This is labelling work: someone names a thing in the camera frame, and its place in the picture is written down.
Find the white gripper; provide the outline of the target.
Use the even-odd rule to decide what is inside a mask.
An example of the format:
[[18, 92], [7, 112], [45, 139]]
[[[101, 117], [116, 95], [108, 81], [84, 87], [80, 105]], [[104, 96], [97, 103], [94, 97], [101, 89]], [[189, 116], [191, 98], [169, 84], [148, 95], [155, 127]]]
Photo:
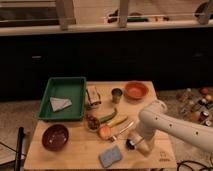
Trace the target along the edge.
[[155, 144], [155, 138], [145, 139], [141, 137], [136, 131], [129, 133], [129, 139], [136, 144], [136, 149], [143, 156], [149, 156], [152, 152]]

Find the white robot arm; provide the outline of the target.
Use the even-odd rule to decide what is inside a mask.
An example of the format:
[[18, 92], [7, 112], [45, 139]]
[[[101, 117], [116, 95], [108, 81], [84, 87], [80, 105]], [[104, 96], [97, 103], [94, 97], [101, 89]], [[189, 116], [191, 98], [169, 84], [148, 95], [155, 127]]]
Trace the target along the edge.
[[157, 130], [168, 133], [206, 152], [213, 153], [213, 128], [166, 115], [168, 108], [161, 100], [145, 106], [138, 114], [139, 122], [126, 140], [126, 146], [146, 154], [152, 150], [148, 142]]

